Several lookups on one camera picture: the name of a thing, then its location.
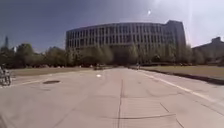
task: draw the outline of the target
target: ground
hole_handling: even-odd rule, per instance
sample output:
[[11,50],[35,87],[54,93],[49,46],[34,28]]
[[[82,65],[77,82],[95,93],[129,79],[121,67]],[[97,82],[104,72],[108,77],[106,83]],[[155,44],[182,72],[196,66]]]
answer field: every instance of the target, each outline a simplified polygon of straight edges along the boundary
[[203,81],[86,70],[16,78],[0,88],[0,113],[8,128],[223,128],[223,98]]
[[224,80],[224,67],[217,66],[157,66],[142,67],[142,69],[157,70],[170,73],[183,73]]

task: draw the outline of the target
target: bicycle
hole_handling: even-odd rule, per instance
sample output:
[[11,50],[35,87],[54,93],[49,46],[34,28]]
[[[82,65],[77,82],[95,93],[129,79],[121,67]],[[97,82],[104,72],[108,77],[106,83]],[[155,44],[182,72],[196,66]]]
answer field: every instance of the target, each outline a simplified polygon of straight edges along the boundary
[[11,85],[11,78],[9,71],[1,71],[0,72],[0,85],[2,86],[10,86]]

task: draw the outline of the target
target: window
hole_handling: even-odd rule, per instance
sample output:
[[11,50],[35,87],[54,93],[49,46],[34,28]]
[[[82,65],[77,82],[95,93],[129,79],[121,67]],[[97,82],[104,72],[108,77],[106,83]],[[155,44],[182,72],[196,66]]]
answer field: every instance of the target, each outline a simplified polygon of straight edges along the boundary
[[105,28],[105,32],[106,32],[106,34],[109,33],[109,28],[108,27]]
[[144,42],[148,42],[148,41],[147,41],[147,36],[146,36],[146,35],[144,36]]
[[160,42],[160,37],[157,35],[157,42]]
[[110,43],[112,44],[113,43],[113,37],[110,36]]
[[108,36],[106,37],[106,43],[107,44],[109,43],[109,37]]
[[118,41],[118,36],[116,36],[116,43],[118,43],[119,41]]
[[141,42],[143,42],[143,35],[141,35]]
[[137,33],[139,33],[139,27],[138,26],[136,26],[136,31],[137,31]]
[[151,35],[151,42],[154,43],[154,36]]
[[124,36],[124,35],[123,35],[123,42],[124,42],[124,43],[127,42],[127,40],[126,40],[126,36]]
[[144,33],[146,33],[147,31],[146,31],[146,26],[143,26],[143,30],[144,30]]
[[147,33],[150,32],[150,27],[149,26],[146,27],[146,31],[147,31]]
[[163,37],[162,37],[162,36],[160,36],[160,40],[161,40],[161,42],[163,43]]
[[80,46],[83,46],[84,45],[84,39],[81,39],[80,40]]
[[77,40],[77,47],[79,47],[79,40]]
[[133,35],[133,42],[136,42],[136,41],[135,41],[135,35]]
[[122,33],[122,27],[121,26],[119,27],[119,33]]
[[115,29],[116,29],[116,33],[118,34],[119,33],[119,26],[116,26]]
[[148,43],[150,43],[150,35],[148,35]]
[[127,40],[127,42],[131,42],[131,36],[130,35],[127,35],[126,36],[126,40]]
[[91,45],[91,38],[89,38],[89,45]]
[[139,26],[139,29],[140,29],[140,30],[139,30],[139,31],[140,31],[140,33],[142,33],[142,26]]
[[138,43],[140,42],[139,35],[137,35],[137,42],[138,42]]
[[123,40],[122,40],[122,35],[120,35],[120,42],[121,42],[121,43],[123,42]]
[[135,33],[135,26],[132,26],[132,32]]
[[110,34],[114,34],[114,27],[110,27]]
[[154,26],[151,26],[150,30],[151,30],[152,33],[155,33],[155,27]]
[[115,43],[115,36],[112,36],[112,42]]

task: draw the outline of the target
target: concrete slab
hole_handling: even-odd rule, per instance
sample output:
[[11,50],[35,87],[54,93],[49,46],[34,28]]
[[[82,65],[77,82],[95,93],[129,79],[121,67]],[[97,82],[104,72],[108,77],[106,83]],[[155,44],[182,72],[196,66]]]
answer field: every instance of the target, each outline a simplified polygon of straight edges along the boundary
[[54,128],[117,128],[117,119],[97,118],[73,111]]
[[118,117],[120,99],[113,97],[90,97],[81,102],[76,111],[85,115],[112,118]]
[[147,118],[170,115],[163,106],[148,98],[122,98],[120,118]]
[[182,128],[175,116],[146,119],[123,119],[119,128]]

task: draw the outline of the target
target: person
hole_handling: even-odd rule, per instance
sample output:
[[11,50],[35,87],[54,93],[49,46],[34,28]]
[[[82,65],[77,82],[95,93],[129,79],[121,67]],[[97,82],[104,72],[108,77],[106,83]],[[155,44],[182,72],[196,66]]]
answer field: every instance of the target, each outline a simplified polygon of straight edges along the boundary
[[0,79],[1,79],[1,83],[4,81],[5,79],[5,82],[8,82],[8,84],[10,85],[11,84],[11,79],[10,79],[10,74],[9,74],[9,71],[4,68],[4,64],[3,66],[0,66]]
[[140,68],[140,65],[139,65],[139,63],[137,63],[137,70],[139,70],[139,68]]

